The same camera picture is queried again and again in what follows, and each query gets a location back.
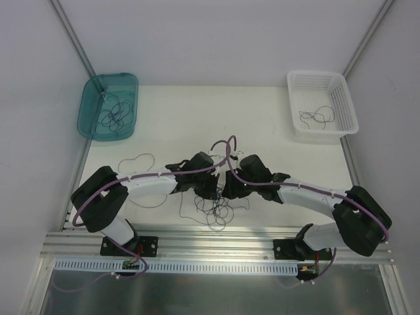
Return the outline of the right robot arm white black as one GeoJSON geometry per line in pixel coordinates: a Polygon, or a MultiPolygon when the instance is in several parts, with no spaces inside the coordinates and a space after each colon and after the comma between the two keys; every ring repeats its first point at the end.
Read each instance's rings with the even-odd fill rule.
{"type": "Polygon", "coordinates": [[[290,204],[329,217],[328,224],[308,223],[299,233],[280,244],[280,254],[304,261],[317,252],[342,245],[370,257],[380,243],[389,239],[390,217],[361,186],[332,190],[301,182],[285,173],[273,173],[253,154],[229,166],[223,196],[244,198],[253,192],[266,201],[290,204]]]}

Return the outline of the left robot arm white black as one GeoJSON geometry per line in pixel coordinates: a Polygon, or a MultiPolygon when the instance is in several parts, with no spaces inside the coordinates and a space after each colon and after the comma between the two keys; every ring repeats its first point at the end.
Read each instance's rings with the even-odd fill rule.
{"type": "Polygon", "coordinates": [[[132,255],[138,250],[139,236],[129,221],[119,215],[124,203],[189,189],[212,197],[219,179],[217,172],[225,161],[223,157],[199,152],[191,159],[147,173],[122,175],[103,166],[71,195],[77,210],[73,225],[85,226],[90,233],[102,233],[121,254],[132,255]]]}

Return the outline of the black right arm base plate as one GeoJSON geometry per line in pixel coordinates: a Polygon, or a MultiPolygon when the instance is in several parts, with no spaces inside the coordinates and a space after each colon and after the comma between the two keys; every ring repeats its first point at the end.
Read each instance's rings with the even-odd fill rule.
{"type": "Polygon", "coordinates": [[[322,249],[315,251],[304,241],[295,239],[273,240],[273,250],[276,260],[329,261],[332,258],[331,250],[322,249]]]}

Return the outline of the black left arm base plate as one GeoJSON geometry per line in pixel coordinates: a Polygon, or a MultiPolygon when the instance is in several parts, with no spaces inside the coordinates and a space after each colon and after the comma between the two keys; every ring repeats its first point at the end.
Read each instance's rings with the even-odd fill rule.
{"type": "Polygon", "coordinates": [[[104,257],[128,257],[133,253],[139,254],[141,257],[156,257],[158,252],[157,236],[136,236],[122,248],[129,252],[121,250],[108,237],[103,237],[100,248],[100,256],[104,257]]]}

